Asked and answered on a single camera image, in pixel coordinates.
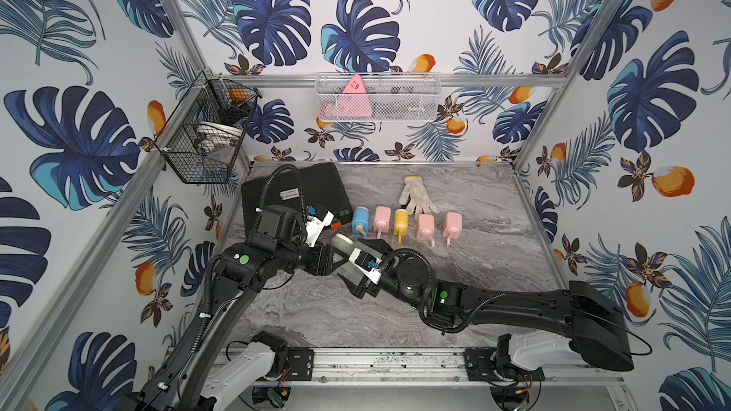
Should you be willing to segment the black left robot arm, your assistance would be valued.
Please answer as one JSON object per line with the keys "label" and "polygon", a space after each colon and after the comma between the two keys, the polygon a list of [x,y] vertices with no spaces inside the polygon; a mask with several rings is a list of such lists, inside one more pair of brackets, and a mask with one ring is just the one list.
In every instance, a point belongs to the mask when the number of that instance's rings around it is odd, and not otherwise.
{"label": "black left robot arm", "polygon": [[287,342],[268,332],[215,370],[234,325],[279,272],[329,276],[346,264],[319,237],[332,222],[349,220],[352,205],[333,164],[278,167],[265,180],[255,221],[242,243],[206,265],[198,315],[160,370],[118,410],[225,410],[260,379],[285,375]]}

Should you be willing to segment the blue pencil sharpener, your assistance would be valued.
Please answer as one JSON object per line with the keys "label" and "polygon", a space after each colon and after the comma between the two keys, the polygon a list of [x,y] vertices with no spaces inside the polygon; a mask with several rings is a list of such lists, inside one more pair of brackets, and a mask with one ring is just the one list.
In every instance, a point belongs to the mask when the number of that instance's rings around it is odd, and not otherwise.
{"label": "blue pencil sharpener", "polygon": [[369,209],[367,207],[357,207],[352,216],[352,232],[362,238],[367,238],[369,236],[369,219]]}

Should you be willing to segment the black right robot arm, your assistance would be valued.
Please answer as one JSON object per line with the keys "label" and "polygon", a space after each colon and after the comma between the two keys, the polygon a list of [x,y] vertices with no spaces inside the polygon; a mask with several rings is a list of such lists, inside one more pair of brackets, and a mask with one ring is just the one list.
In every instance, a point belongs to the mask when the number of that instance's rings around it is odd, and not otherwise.
{"label": "black right robot arm", "polygon": [[572,281],[567,289],[500,291],[452,283],[436,277],[426,256],[415,249],[386,254],[352,245],[335,247],[339,266],[350,263],[363,275],[348,290],[357,298],[388,293],[408,304],[427,327],[457,334],[471,325],[506,325],[551,333],[567,340],[570,352],[593,367],[629,372],[634,368],[624,312],[592,285]]}

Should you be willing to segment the pink pencil sharpener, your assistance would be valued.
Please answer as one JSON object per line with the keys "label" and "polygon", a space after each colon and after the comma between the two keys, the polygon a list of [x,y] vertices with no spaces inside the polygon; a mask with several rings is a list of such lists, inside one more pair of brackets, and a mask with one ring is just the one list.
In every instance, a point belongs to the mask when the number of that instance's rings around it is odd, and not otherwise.
{"label": "pink pencil sharpener", "polygon": [[454,241],[458,240],[463,231],[463,215],[458,212],[448,212],[445,215],[445,224],[443,229],[443,237],[445,244],[449,247]]}
{"label": "pink pencil sharpener", "polygon": [[420,214],[417,219],[416,240],[434,247],[435,234],[434,217],[431,214]]}
{"label": "pink pencil sharpener", "polygon": [[373,217],[373,230],[377,239],[388,234],[390,230],[391,208],[379,205],[376,207]]}

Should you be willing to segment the yellow pencil sharpener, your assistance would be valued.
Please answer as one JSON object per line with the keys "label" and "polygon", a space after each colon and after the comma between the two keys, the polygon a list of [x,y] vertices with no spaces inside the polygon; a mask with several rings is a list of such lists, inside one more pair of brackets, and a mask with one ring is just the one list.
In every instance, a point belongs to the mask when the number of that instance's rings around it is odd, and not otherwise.
{"label": "yellow pencil sharpener", "polygon": [[397,209],[393,218],[393,234],[401,244],[409,231],[409,213],[406,209]]}

